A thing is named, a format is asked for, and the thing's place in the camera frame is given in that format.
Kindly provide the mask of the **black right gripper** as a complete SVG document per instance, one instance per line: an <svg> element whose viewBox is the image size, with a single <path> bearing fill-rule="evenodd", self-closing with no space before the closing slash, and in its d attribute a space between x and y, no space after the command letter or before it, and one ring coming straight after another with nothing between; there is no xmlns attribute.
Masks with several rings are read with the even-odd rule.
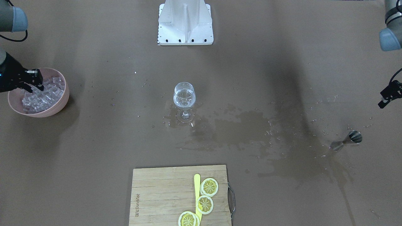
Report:
<svg viewBox="0 0 402 226"><path fill-rule="evenodd" d="M40 91L44 90L41 71L24 68L7 52L0 53L0 74L0 92L8 92L19 88L33 93L30 85Z"/></svg>

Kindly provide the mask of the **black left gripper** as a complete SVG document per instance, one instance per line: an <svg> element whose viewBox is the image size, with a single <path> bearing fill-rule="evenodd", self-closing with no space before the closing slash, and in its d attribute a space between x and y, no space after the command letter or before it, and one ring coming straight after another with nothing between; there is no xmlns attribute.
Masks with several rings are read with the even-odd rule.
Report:
<svg viewBox="0 0 402 226"><path fill-rule="evenodd" d="M388 84L381 92L382 100L378 103L380 109L384 109L388 102L402 97L402 83L397 80Z"/></svg>

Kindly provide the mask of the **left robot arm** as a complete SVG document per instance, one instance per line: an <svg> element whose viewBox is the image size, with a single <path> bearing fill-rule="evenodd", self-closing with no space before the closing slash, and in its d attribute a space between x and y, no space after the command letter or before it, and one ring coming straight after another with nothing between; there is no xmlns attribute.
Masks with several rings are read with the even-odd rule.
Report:
<svg viewBox="0 0 402 226"><path fill-rule="evenodd" d="M402 48L402 2L401 0L385 0L386 28L379 32L380 47L383 51L400 50ZM401 73L399 69L389 80L388 85L380 92L382 100L378 103L383 109L391 101L402 97L401 82L395 77Z"/></svg>

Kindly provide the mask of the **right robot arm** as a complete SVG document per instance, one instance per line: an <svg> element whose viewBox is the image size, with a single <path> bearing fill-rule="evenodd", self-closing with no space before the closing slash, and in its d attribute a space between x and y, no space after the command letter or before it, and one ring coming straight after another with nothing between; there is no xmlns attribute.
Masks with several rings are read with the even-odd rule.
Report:
<svg viewBox="0 0 402 226"><path fill-rule="evenodd" d="M21 40L13 40L1 35L1 38L12 42L23 42L28 37L28 20L24 10L16 7L10 0L0 1L0 31L25 32ZM0 91L9 92L15 89L24 89L32 93L33 87L44 90L43 77L39 69L24 68L8 52L0 50Z"/></svg>

